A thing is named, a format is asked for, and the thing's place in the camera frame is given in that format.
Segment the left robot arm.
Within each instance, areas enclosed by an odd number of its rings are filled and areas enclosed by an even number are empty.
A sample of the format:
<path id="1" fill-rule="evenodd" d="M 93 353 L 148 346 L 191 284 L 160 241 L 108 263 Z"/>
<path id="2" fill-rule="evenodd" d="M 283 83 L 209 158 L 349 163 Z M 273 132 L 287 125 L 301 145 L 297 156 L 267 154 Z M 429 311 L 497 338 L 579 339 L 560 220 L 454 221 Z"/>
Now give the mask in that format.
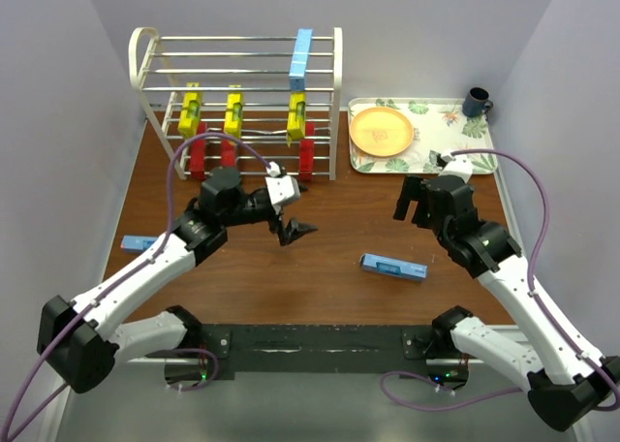
<path id="1" fill-rule="evenodd" d="M 147 320 L 128 316 L 164 286 L 192 270 L 221 248 L 234 226 L 265 222 L 281 245 L 316 231 L 316 226 L 286 221 L 284 208 L 298 201 L 302 186 L 270 164 L 265 185 L 246 193 L 235 168 L 218 168 L 167 233 L 132 263 L 97 287 L 64 300 L 56 296 L 42 309 L 37 351 L 76 393 L 100 385 L 120 364 L 155 352 L 194 355 L 201 345 L 201 324 L 174 306 Z"/>

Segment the red toothpaste box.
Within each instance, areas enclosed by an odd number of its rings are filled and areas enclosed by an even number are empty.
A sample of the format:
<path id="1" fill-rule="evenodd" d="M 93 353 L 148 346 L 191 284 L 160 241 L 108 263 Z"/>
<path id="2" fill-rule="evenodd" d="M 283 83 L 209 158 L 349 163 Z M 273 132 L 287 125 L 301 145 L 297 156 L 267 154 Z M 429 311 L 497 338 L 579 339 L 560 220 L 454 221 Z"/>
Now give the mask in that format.
<path id="1" fill-rule="evenodd" d="M 314 171 L 315 145 L 313 137 L 315 125 L 313 122 L 305 123 L 305 136 L 299 142 L 299 166 L 298 177 L 300 181 L 310 181 Z"/>
<path id="2" fill-rule="evenodd" d="M 206 139 L 195 140 L 190 146 L 189 171 L 190 177 L 195 180 L 205 179 L 205 152 Z"/>
<path id="3" fill-rule="evenodd" d="M 237 167 L 237 143 L 223 140 L 221 142 L 221 165 L 227 168 Z"/>

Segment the blue toothpaste box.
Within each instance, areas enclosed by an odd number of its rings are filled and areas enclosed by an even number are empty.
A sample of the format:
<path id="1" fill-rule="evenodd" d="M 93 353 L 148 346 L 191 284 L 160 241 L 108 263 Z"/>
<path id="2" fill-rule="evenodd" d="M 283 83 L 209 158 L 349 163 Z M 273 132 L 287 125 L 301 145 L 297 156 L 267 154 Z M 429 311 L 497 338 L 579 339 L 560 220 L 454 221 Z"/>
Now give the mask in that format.
<path id="1" fill-rule="evenodd" d="M 121 240 L 120 248 L 127 253 L 142 253 L 150 248 L 157 239 L 157 237 L 126 235 Z"/>
<path id="2" fill-rule="evenodd" d="M 395 258 L 364 253 L 359 266 L 368 272 L 397 277 L 411 281 L 423 281 L 428 276 L 428 266 Z"/>
<path id="3" fill-rule="evenodd" d="M 306 70 L 310 57 L 312 40 L 313 30 L 311 28 L 299 28 L 297 30 L 288 75 L 292 92 L 300 92 L 305 89 Z"/>

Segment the yellow toothpaste box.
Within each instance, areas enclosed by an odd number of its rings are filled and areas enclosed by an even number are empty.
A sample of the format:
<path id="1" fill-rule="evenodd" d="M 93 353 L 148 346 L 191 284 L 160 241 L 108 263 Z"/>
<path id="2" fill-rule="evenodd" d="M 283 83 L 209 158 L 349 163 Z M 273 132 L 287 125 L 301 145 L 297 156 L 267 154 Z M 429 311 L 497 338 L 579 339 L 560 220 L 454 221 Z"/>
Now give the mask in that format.
<path id="1" fill-rule="evenodd" d="M 193 138 L 201 122 L 202 92 L 198 82 L 188 82 L 183 95 L 177 130 L 184 140 Z"/>
<path id="2" fill-rule="evenodd" d="M 224 132 L 237 139 L 241 138 L 243 122 L 243 92 L 240 88 L 240 85 L 231 85 L 224 118 Z"/>
<path id="3" fill-rule="evenodd" d="M 287 145 L 305 137 L 306 94 L 304 91 L 292 92 L 287 116 Z"/>

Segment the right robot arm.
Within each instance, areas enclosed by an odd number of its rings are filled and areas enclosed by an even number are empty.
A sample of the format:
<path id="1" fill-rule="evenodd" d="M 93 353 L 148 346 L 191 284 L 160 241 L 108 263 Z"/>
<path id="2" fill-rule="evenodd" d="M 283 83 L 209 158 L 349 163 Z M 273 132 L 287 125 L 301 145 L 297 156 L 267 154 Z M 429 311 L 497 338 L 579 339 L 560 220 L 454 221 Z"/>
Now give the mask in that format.
<path id="1" fill-rule="evenodd" d="M 484 361 L 522 390 L 535 413 L 565 431 L 602 404 L 619 383 L 619 359 L 604 355 L 571 324 L 539 282 L 527 282 L 528 261 L 508 230 L 479 217 L 473 187 L 457 175 L 407 175 L 394 219 L 415 203 L 413 224 L 429 229 L 449 257 L 509 312 L 526 345 L 492 331 L 456 306 L 432 323 L 434 351 Z"/>

